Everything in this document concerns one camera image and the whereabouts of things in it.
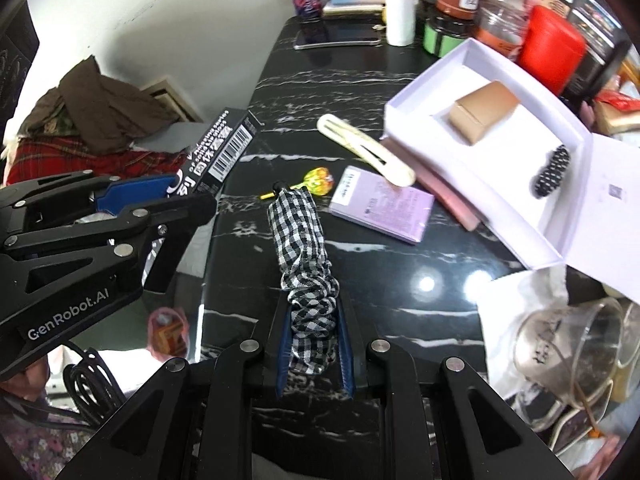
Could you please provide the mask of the black long printed box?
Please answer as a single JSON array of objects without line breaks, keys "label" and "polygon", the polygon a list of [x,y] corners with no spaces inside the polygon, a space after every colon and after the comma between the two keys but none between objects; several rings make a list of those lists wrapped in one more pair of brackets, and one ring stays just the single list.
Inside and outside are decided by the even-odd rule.
[{"label": "black long printed box", "polygon": [[176,122],[142,142],[151,152],[186,151],[186,160],[174,173],[178,182],[164,198],[190,205],[180,219],[157,225],[144,270],[146,289],[162,292],[176,272],[204,275],[218,195],[260,128],[250,110],[226,108],[210,124]]}]

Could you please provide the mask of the black white gingham scrunchie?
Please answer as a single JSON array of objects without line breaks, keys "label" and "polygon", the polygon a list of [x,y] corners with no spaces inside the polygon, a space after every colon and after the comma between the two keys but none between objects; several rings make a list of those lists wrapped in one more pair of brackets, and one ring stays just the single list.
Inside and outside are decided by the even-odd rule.
[{"label": "black white gingham scrunchie", "polygon": [[320,375],[334,359],[340,284],[332,273],[316,203],[306,188],[284,188],[268,207],[268,221],[291,306],[290,369]]}]

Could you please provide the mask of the small purple booklet box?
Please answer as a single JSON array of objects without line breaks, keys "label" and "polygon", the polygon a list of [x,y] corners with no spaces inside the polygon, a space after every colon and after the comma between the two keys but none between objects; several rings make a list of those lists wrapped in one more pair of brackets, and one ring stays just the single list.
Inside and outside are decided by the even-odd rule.
[{"label": "small purple booklet box", "polygon": [[379,174],[348,166],[333,193],[329,212],[409,244],[419,244],[434,205],[430,193],[398,188]]}]

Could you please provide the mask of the black polka dot scrunchie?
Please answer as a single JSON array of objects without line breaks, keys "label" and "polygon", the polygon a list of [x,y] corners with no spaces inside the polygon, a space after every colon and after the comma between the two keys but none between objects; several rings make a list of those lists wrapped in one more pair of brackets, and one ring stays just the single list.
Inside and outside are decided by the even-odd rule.
[{"label": "black polka dot scrunchie", "polygon": [[570,166],[570,151],[562,144],[552,153],[548,164],[536,177],[533,187],[534,195],[537,198],[551,195],[560,187],[568,166]]}]

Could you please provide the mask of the kraft brown cardboard box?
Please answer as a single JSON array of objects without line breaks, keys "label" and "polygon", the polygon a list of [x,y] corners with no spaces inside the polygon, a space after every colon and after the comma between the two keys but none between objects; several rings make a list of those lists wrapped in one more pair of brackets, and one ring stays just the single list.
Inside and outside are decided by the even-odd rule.
[{"label": "kraft brown cardboard box", "polygon": [[477,144],[489,129],[509,117],[520,104],[518,97],[500,81],[457,99],[450,108],[448,122],[470,145]]}]

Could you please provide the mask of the red plaid blanket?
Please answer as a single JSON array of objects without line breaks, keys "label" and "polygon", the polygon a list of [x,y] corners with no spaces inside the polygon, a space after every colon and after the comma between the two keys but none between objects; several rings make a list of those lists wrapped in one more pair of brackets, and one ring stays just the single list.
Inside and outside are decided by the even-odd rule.
[{"label": "red plaid blanket", "polygon": [[186,151],[126,150],[96,155],[79,136],[21,138],[9,147],[8,155],[4,185],[84,170],[121,179],[174,174],[186,160]]}]

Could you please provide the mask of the brown cloth pile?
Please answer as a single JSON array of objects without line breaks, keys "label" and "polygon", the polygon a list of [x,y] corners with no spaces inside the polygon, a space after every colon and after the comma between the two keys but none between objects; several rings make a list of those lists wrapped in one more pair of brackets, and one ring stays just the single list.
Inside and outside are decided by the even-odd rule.
[{"label": "brown cloth pile", "polygon": [[77,136],[96,155],[126,151],[179,115],[139,88],[103,75],[94,56],[42,96],[18,129],[20,138]]}]

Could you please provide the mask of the glass cup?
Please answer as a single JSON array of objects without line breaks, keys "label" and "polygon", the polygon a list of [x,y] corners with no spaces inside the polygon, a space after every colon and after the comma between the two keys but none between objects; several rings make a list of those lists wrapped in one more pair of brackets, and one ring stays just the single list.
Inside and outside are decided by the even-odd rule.
[{"label": "glass cup", "polygon": [[514,365],[559,401],[580,408],[612,379],[623,328],[623,309],[613,298],[538,310],[518,329]]}]

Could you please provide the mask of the yellow lollipop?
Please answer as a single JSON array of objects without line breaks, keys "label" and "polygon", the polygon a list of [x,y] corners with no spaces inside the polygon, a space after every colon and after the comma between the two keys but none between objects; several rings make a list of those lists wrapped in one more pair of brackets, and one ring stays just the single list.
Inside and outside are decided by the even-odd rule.
[{"label": "yellow lollipop", "polygon": [[309,170],[297,184],[285,185],[281,182],[277,182],[273,185],[272,191],[259,196],[260,200],[271,200],[275,198],[280,191],[284,188],[289,190],[299,190],[300,188],[306,188],[311,195],[314,196],[326,196],[332,191],[334,187],[334,177],[330,173],[330,170],[326,167],[317,167]]}]

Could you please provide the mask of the pink flat box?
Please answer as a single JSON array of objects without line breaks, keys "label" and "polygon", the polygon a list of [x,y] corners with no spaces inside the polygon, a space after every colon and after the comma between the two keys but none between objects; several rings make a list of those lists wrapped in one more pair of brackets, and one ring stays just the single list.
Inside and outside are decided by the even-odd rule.
[{"label": "pink flat box", "polygon": [[381,141],[381,144],[416,173],[416,180],[420,185],[430,192],[468,232],[478,228],[480,225],[478,213],[444,179],[388,136]]}]

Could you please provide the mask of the cream hair claw clip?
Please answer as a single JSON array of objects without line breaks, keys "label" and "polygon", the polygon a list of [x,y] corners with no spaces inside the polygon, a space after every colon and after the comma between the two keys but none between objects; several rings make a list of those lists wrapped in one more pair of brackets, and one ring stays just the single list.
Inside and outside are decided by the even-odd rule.
[{"label": "cream hair claw clip", "polygon": [[317,120],[317,129],[326,138],[357,155],[390,184],[408,188],[416,183],[416,173],[378,141],[332,114]]}]

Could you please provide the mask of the black smartphone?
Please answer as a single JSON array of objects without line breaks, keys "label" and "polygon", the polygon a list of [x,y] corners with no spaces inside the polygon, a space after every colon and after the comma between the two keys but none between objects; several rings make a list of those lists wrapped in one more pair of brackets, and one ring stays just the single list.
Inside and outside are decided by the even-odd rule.
[{"label": "black smartphone", "polygon": [[380,33],[367,23],[322,22],[299,29],[293,48],[296,51],[341,47],[377,47]]}]

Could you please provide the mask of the open lilac gift box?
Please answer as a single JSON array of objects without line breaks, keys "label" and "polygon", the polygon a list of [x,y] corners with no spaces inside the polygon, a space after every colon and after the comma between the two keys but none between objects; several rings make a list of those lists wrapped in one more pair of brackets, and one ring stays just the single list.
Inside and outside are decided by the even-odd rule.
[{"label": "open lilac gift box", "polygon": [[[470,145],[448,114],[491,81],[520,104]],[[590,132],[501,54],[465,40],[386,103],[384,131],[468,200],[526,268],[565,263],[638,300],[638,148]],[[536,177],[562,144],[570,166],[559,188],[537,198]]]}]

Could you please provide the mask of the blue white box stack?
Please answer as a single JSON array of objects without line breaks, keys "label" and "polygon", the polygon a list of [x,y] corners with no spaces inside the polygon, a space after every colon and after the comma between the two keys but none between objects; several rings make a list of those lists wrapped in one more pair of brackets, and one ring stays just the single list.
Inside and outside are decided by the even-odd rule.
[{"label": "blue white box stack", "polygon": [[385,0],[329,0],[323,7],[322,15],[326,20],[378,16],[382,14],[384,6]]}]

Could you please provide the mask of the tan paper packet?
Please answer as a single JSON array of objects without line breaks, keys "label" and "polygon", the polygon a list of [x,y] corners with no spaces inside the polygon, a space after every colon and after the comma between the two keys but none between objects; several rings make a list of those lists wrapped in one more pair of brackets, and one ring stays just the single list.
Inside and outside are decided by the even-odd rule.
[{"label": "tan paper packet", "polygon": [[612,105],[597,102],[594,104],[597,132],[612,136],[617,133],[638,131],[640,115],[638,112],[621,112]]}]

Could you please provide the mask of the white cylindrical bottle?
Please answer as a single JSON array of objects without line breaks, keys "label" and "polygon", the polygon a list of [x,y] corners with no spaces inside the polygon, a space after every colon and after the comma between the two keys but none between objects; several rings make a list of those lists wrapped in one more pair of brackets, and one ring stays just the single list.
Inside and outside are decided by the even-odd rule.
[{"label": "white cylindrical bottle", "polygon": [[386,40],[392,47],[408,47],[416,34],[416,0],[385,0]]}]

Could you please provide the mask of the green black tin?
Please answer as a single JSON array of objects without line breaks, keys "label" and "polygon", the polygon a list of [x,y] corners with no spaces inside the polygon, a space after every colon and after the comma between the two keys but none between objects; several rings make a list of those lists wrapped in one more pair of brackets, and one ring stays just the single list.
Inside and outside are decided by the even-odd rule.
[{"label": "green black tin", "polygon": [[471,37],[473,28],[473,21],[459,20],[431,8],[425,20],[424,50],[436,58],[442,58]]}]

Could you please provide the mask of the red snack packet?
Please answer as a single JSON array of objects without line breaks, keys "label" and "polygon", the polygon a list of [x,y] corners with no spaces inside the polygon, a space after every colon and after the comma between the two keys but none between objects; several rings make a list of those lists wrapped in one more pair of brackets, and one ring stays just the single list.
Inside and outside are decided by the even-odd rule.
[{"label": "red snack packet", "polygon": [[626,96],[613,90],[602,90],[596,96],[596,101],[608,104],[622,113],[634,113],[640,110],[640,100]]}]

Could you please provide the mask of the red canister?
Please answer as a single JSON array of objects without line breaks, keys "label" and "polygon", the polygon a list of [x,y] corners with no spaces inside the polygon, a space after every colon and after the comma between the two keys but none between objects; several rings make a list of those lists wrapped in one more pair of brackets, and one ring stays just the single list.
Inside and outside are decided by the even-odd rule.
[{"label": "red canister", "polygon": [[586,50],[585,38],[569,21],[544,6],[534,6],[516,62],[559,96]]}]

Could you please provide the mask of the short clear orange jar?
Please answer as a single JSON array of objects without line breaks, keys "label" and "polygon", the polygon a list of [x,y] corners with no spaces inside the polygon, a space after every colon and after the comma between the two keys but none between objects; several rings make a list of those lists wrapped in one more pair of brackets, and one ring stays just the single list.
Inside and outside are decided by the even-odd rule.
[{"label": "short clear orange jar", "polygon": [[523,1],[482,0],[476,14],[474,38],[515,62],[527,27],[528,11]]}]

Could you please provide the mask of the black printed snack bag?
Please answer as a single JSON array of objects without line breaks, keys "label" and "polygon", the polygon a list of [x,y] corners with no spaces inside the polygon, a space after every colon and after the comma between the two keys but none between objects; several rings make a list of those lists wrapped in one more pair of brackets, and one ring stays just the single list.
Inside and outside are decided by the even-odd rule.
[{"label": "black printed snack bag", "polygon": [[623,25],[604,0],[540,0],[540,4],[565,18],[586,40],[586,53],[563,91],[564,98],[594,98],[617,73],[631,47]]}]

